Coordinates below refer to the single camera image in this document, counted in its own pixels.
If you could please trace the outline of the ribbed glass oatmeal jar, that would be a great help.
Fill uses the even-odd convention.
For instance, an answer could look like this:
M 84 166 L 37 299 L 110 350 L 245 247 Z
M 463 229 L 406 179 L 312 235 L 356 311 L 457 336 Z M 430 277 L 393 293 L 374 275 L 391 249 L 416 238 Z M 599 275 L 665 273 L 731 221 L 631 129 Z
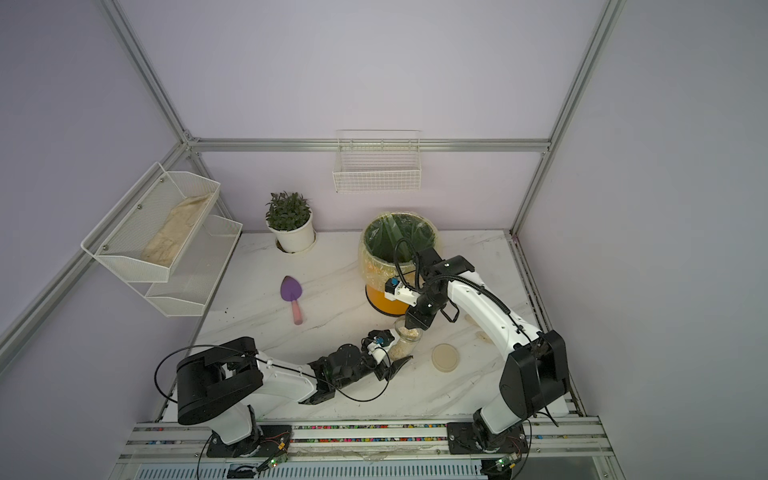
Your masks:
M 407 328 L 404 317 L 395 321 L 393 330 L 396 340 L 391 344 L 388 354 L 392 361 L 396 361 L 412 354 L 422 337 L 423 331 L 418 328 Z

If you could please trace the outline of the cream jar lid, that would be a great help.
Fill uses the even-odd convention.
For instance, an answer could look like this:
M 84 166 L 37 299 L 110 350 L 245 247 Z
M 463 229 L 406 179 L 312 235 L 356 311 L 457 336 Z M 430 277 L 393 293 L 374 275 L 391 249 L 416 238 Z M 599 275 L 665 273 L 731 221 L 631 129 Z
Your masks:
M 442 343 L 435 346 L 432 350 L 431 361 L 437 371 L 450 373 L 458 368 L 460 354 L 453 345 Z

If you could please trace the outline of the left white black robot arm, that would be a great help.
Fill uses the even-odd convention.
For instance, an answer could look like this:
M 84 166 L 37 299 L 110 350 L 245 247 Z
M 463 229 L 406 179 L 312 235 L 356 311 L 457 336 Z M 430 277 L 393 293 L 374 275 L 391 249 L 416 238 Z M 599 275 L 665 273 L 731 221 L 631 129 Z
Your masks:
M 255 439 L 259 399 L 318 405 L 369 375 L 388 383 L 412 359 L 399 351 L 404 344 L 393 329 L 373 330 L 360 345 L 344 344 L 297 366 L 260 357 L 252 337 L 208 345 L 177 364 L 177 422 L 205 425 L 227 446 Z

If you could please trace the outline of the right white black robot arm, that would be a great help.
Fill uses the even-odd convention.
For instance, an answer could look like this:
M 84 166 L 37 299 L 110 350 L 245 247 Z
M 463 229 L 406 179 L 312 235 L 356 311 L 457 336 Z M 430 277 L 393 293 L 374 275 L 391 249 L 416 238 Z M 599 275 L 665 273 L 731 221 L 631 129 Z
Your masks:
M 467 313 L 505 361 L 498 393 L 474 415 L 480 434 L 499 435 L 546 410 L 569 391 L 565 340 L 525 322 L 494 293 L 462 256 L 443 259 L 433 248 L 415 254 L 416 284 L 401 282 L 392 293 L 409 307 L 408 329 L 428 330 L 450 305 Z

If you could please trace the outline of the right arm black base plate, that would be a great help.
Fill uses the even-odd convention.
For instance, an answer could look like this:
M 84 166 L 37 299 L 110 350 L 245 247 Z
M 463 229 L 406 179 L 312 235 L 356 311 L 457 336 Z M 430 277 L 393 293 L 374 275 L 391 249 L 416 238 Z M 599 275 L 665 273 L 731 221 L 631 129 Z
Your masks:
M 459 454 L 523 454 L 529 451 L 528 440 L 521 425 L 494 434 L 470 422 L 450 422 L 446 425 L 448 449 Z

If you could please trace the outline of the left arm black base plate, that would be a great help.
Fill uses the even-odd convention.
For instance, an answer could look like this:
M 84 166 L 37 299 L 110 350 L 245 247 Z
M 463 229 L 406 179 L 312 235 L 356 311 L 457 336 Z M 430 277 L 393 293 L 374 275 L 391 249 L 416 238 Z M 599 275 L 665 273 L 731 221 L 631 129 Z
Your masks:
M 292 436 L 290 425 L 257 425 L 253 435 L 226 445 L 217 433 L 213 433 L 207 447 L 206 458 L 267 458 L 280 451 L 287 451 Z

